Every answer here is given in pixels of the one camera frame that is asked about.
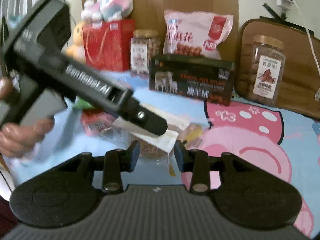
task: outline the red gift bag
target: red gift bag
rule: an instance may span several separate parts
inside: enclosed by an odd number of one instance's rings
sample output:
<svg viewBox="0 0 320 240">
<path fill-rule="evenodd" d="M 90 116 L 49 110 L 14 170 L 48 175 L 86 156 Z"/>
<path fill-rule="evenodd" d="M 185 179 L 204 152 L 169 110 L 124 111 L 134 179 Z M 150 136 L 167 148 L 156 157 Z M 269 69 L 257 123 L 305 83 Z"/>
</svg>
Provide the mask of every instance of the red gift bag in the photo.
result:
<svg viewBox="0 0 320 240">
<path fill-rule="evenodd" d="M 130 40 L 134 20 L 103 22 L 101 26 L 83 26 L 84 51 L 87 64 L 98 70 L 130 69 Z"/>
</svg>

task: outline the plastic jar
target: plastic jar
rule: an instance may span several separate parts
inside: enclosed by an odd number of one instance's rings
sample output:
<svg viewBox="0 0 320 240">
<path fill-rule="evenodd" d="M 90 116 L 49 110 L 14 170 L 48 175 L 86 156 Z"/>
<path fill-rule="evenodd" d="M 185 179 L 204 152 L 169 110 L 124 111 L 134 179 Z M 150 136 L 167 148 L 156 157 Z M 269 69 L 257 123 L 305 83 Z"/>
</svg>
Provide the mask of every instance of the plastic jar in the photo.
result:
<svg viewBox="0 0 320 240">
<path fill-rule="evenodd" d="M 160 38 L 155 30 L 135 30 L 131 38 L 131 71 L 149 76 L 151 57 L 159 54 Z"/>
<path fill-rule="evenodd" d="M 284 74 L 284 43 L 263 35 L 256 35 L 253 42 L 247 99 L 274 106 Z"/>
</svg>

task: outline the circular black pad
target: circular black pad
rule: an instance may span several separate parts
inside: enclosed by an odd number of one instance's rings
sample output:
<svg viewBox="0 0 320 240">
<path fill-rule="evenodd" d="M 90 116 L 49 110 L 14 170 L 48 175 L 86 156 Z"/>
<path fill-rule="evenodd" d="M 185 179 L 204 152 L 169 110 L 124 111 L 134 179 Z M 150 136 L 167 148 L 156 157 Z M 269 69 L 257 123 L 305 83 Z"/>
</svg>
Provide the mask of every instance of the circular black pad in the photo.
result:
<svg viewBox="0 0 320 240">
<path fill-rule="evenodd" d="M 214 193 L 220 212 L 247 228 L 275 229 L 293 224 L 302 200 L 290 184 L 269 174 L 239 172 Z"/>
<path fill-rule="evenodd" d="M 10 207 L 22 223 L 40 228 L 73 224 L 97 204 L 95 189 L 73 172 L 48 173 L 18 186 Z"/>
</svg>

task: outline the red label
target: red label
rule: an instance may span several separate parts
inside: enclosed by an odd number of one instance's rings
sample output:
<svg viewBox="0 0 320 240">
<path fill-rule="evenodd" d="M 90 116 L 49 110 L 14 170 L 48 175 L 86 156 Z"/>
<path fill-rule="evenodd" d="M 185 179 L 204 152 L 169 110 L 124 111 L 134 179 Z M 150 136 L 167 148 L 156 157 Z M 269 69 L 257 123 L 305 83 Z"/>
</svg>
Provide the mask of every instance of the red label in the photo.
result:
<svg viewBox="0 0 320 240">
<path fill-rule="evenodd" d="M 220 39 L 223 27 L 226 23 L 226 18 L 221 16 L 215 16 L 212 20 L 211 27 L 209 30 L 209 37 L 215 41 Z"/>
<path fill-rule="evenodd" d="M 203 43 L 203 47 L 205 50 L 208 50 L 208 51 L 213 51 L 216 49 L 216 43 L 212 40 L 206 40 L 204 41 Z"/>
</svg>

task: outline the plastic bag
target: plastic bag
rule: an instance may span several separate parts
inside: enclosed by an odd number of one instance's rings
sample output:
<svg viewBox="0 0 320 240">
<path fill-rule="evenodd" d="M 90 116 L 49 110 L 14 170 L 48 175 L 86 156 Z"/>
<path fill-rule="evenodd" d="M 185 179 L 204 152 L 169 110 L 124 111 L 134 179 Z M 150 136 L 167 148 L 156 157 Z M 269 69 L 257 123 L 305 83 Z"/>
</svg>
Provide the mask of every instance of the plastic bag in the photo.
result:
<svg viewBox="0 0 320 240">
<path fill-rule="evenodd" d="M 74 109 L 94 109 L 95 107 L 92 106 L 87 101 L 85 101 L 85 100 L 83 100 L 81 98 L 77 98 L 77 101 L 72 106 L 72 108 L 74 108 Z"/>
<path fill-rule="evenodd" d="M 233 15 L 166 10 L 164 19 L 167 24 L 164 54 L 221 59 L 217 45 L 230 34 Z"/>
</svg>

